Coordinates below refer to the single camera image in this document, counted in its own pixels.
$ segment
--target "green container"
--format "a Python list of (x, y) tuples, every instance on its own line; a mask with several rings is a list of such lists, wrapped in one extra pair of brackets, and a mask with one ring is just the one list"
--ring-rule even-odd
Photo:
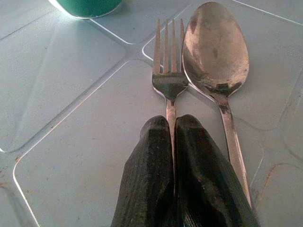
[(117, 8), (121, 0), (50, 0), (74, 17), (89, 19), (104, 16)]

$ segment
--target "table surface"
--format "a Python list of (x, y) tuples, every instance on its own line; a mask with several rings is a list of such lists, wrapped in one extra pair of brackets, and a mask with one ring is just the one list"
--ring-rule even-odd
[[(219, 0), (239, 23), (249, 77), (230, 98), (262, 227), (303, 226), (303, 3)], [(71, 18), (46, 0), (0, 2), (0, 226), (110, 226), (125, 161), (144, 123), (165, 115), (152, 88), (156, 20), (187, 25), (201, 0), (123, 0)], [(215, 103), (192, 114), (227, 157)]]

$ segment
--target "stainless steel fork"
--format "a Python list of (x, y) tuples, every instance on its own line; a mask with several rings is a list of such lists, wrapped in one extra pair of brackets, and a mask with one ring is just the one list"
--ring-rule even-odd
[[(184, 25), (181, 20), (180, 25), (180, 48), (182, 50), (182, 42), (184, 39)], [(163, 55), (163, 70), (161, 72), (161, 41), (160, 41), (160, 20), (157, 23), (157, 32), (155, 38), (155, 51), (153, 57), (152, 69), (152, 85), (156, 92), (162, 95), (166, 100), (166, 119), (169, 123), (169, 131), (171, 138), (172, 158), (174, 167), (174, 179), (176, 181), (176, 152), (175, 152), (175, 123), (176, 123), (176, 98), (188, 87), (188, 80), (183, 72), (182, 64), (179, 61), (177, 67), (177, 45), (175, 34), (175, 20), (172, 21), (171, 31), (171, 58), (169, 60), (169, 38), (168, 38), (168, 21), (165, 25), (164, 38), (164, 55)]]

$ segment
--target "fork tine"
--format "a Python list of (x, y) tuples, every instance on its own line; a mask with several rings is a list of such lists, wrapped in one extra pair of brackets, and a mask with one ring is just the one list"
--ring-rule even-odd
[(169, 72), (169, 21), (166, 20), (165, 25), (165, 41), (164, 41), (164, 61), (163, 61), (163, 73)]
[(183, 64), (182, 64), (182, 48), (183, 48), (183, 40), (184, 40), (184, 24), (183, 24), (183, 20), (181, 19), (181, 23), (180, 23), (180, 51), (179, 51), (179, 62), (180, 62), (180, 71), (183, 70)]
[(172, 20), (172, 47), (171, 47), (171, 72), (177, 72), (177, 52), (176, 52), (176, 34), (175, 34), (175, 19)]
[(158, 23), (157, 23), (152, 71), (154, 73), (160, 73), (160, 19), (158, 19)]

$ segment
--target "spoon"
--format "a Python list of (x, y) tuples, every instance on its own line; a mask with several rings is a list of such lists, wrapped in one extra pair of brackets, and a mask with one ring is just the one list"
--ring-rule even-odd
[(220, 108), (229, 159), (251, 205), (245, 165), (228, 97), (245, 82), (249, 56), (236, 20), (223, 5), (208, 2), (192, 16), (183, 42), (182, 63), (189, 82)]

